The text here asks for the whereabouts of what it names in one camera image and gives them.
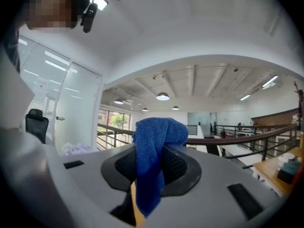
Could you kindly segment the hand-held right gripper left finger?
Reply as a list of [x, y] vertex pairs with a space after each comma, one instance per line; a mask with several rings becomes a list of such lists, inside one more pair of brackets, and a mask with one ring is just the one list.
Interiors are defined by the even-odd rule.
[[71, 214], [74, 228], [133, 228], [131, 195], [110, 187], [101, 173], [103, 162], [127, 148], [60, 156], [45, 146], [53, 182]]

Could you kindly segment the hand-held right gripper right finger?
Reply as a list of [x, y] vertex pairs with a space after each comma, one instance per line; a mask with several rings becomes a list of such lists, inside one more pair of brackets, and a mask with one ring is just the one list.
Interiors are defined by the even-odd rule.
[[252, 228], [228, 190], [232, 184], [242, 184], [262, 206], [262, 214], [275, 213], [285, 200], [229, 160], [184, 146], [173, 148], [199, 163], [201, 178], [187, 194], [162, 198], [147, 218], [149, 228]]

